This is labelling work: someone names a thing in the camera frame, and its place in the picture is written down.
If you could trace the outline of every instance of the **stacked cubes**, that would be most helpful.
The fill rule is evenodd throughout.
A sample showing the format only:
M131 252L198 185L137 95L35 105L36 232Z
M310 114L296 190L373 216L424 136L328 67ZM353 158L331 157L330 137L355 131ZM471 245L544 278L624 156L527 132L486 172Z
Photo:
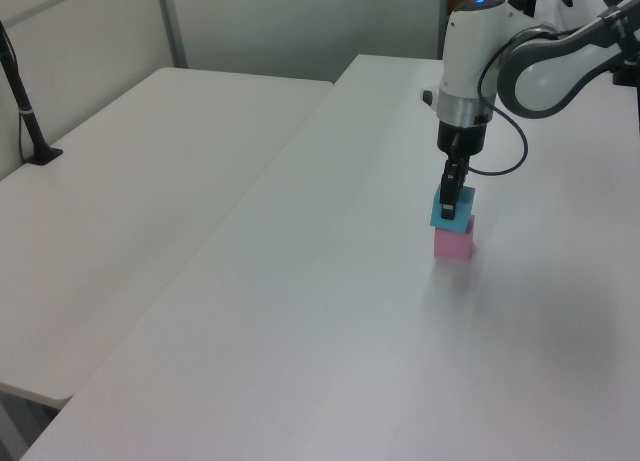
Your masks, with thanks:
M475 216L471 215L475 189L464 186L460 190L456 215L454 219L441 217L440 188L433 200L431 226L436 228L433 243L433 254L436 257L463 259L471 258L473 248L473 224Z

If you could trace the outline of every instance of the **white desk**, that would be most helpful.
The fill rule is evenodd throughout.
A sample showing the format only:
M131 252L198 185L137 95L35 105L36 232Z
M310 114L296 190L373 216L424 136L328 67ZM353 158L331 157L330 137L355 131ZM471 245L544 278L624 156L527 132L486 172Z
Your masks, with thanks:
M0 183L0 389L62 406L330 83L163 69Z
M634 91L523 121L436 262L440 74L359 57L25 461L637 460Z

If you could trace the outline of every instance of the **black cable stand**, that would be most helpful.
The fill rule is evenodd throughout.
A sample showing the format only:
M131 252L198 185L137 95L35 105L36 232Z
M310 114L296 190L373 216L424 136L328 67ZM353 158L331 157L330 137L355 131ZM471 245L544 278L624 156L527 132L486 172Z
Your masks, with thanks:
M0 62L2 63L2 68L4 69L4 73L7 76L9 85L11 86L11 91L13 91L16 103L18 104L20 116L24 120L24 125L26 126L29 136L31 136L31 141L33 142L33 156L26 159L25 162L44 166L60 156L62 154L62 150L49 146L42 136L42 131L38 125L36 115L33 112L29 96L27 96L27 91L24 88L24 84L22 84L22 79L20 79L15 52L13 51L11 41L9 40L9 36L7 35L1 21Z

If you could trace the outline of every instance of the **white table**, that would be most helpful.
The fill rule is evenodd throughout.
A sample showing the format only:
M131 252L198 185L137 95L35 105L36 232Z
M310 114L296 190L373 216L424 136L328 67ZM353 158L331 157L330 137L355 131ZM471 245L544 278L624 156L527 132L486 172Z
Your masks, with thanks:
M330 89L163 69L0 183L0 390L60 407Z
M635 92L522 121L436 261L440 75L359 57L25 460L637 460Z

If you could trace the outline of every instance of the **pink cube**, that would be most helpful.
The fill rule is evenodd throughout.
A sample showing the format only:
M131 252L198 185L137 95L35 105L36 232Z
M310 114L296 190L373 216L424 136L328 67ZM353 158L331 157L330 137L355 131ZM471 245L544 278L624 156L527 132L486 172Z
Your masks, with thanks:
M465 233L436 228L433 255L440 258L471 259L474 220L475 216L471 216Z

